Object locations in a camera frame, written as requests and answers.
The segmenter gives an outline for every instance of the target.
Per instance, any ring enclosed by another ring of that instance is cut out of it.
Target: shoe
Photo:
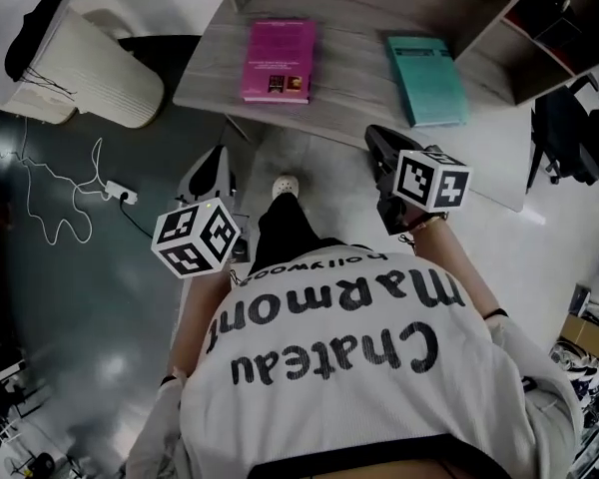
[[[281,194],[300,195],[300,182],[295,176],[279,176],[273,183],[273,200]]]

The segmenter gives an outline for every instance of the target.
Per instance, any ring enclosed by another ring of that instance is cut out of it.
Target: white bin
[[[5,105],[0,104],[0,110],[43,123],[63,124],[73,116],[75,107],[64,103],[52,103],[42,98],[36,91],[25,87],[13,95]]]
[[[26,84],[49,102],[75,105],[127,128],[147,125],[164,98],[157,74],[70,8],[31,68],[27,79],[37,74],[62,88]]]

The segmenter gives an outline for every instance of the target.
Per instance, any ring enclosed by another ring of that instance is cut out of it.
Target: black and white pattern
[[[468,172],[444,172],[439,182],[435,207],[454,208],[461,206],[468,185],[468,176]]]
[[[428,156],[431,160],[435,160],[436,162],[442,165],[459,165],[461,167],[465,167],[465,164],[462,164],[458,160],[455,160],[454,158],[446,155],[445,153],[433,153],[429,151],[422,151],[422,153]]]
[[[230,252],[229,246],[236,233],[222,208],[217,207],[200,234],[200,240],[207,246],[213,256],[219,262],[222,262],[225,255]]]
[[[168,215],[162,226],[158,243],[187,237],[193,230],[193,222],[196,219],[197,212],[198,207],[193,206]]]
[[[159,250],[159,252],[180,275],[190,275],[212,269],[209,262],[192,243],[184,243],[166,250]]]
[[[425,205],[428,200],[428,194],[430,194],[434,174],[435,170],[433,167],[405,157],[401,162],[396,191],[409,199]]]

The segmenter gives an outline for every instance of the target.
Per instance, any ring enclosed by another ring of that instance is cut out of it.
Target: white cable
[[[31,217],[33,219],[37,219],[37,220],[40,221],[40,224],[42,224],[42,232],[44,233],[44,239],[46,240],[46,242],[50,246],[53,246],[53,245],[55,245],[58,242],[58,235],[60,233],[60,229],[62,228],[62,224],[66,224],[67,225],[67,227],[69,228],[69,230],[71,231],[71,233],[73,234],[73,236],[75,237],[75,239],[78,241],[78,243],[84,244],[84,243],[88,242],[91,239],[91,235],[93,234],[93,224],[92,224],[91,218],[89,217],[89,215],[87,214],[87,212],[80,210],[76,206],[76,192],[80,192],[83,195],[99,194],[103,201],[108,201],[111,198],[111,195],[106,194],[103,191],[99,191],[99,190],[98,191],[85,191],[85,190],[82,190],[82,187],[84,187],[86,185],[90,185],[92,183],[95,183],[96,181],[102,187],[102,189],[106,188],[105,184],[100,179],[100,150],[102,149],[102,141],[103,141],[103,139],[102,138],[98,139],[98,141],[93,146],[93,149],[91,150],[91,163],[93,164],[93,167],[95,168],[95,171],[96,171],[93,179],[91,179],[89,181],[86,181],[84,183],[76,184],[76,182],[74,182],[72,179],[67,178],[65,176],[59,176],[56,173],[54,173],[47,164],[35,162],[31,158],[24,156],[25,148],[27,146],[27,135],[28,135],[27,118],[25,118],[25,120],[24,120],[24,126],[25,126],[25,128],[24,128],[24,140],[22,142],[22,149],[21,149],[20,154],[18,154],[15,151],[11,151],[9,153],[2,153],[0,151],[0,159],[5,159],[8,156],[15,156],[17,158],[17,160],[18,160],[18,163],[20,165],[26,167],[26,169],[27,169],[27,177],[29,179],[29,185],[27,187],[27,214],[29,215],[29,217]],[[78,237],[78,234],[76,233],[76,230],[73,228],[73,226],[71,225],[71,223],[69,221],[67,221],[66,219],[61,219],[60,220],[60,223],[58,224],[58,227],[56,228],[55,235],[53,236],[53,239],[49,239],[49,235],[47,234],[47,228],[46,228],[46,226],[44,224],[44,220],[42,219],[42,217],[40,215],[36,215],[35,213],[31,212],[30,201],[31,201],[31,183],[32,183],[32,178],[31,178],[31,167],[29,165],[27,165],[27,163],[31,164],[33,167],[44,167],[49,172],[49,174],[51,174],[51,176],[53,176],[55,179],[63,180],[63,181],[68,181],[69,183],[71,183],[73,185],[73,193],[72,193],[72,196],[71,196],[71,202],[72,202],[72,205],[73,205],[73,209],[77,213],[79,213],[81,215],[84,215],[84,217],[87,219],[87,223],[89,224],[89,234],[87,235],[87,237],[85,239],[80,239],[80,237]]]

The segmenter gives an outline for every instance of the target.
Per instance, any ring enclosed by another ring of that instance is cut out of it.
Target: bracelet
[[[160,386],[164,385],[165,383],[169,383],[169,381],[173,381],[174,379],[179,379],[180,383],[184,385],[187,382],[187,375],[184,371],[181,371],[177,367],[174,367],[172,374],[168,374],[167,376],[162,378],[162,383],[160,383]]]
[[[418,226],[415,226],[413,229],[411,229],[410,233],[412,235],[414,235],[415,233],[418,233],[419,231],[422,231],[422,230],[426,229],[427,227],[429,227],[433,222],[437,222],[438,220],[446,220],[445,217],[447,218],[447,214],[446,215],[433,215],[429,219],[426,219],[421,224],[419,224]]]
[[[419,231],[426,227],[426,224],[432,222],[433,220],[448,218],[448,213],[424,213],[420,217],[413,220],[410,224],[406,225],[405,231],[407,233],[413,233],[414,231]]]

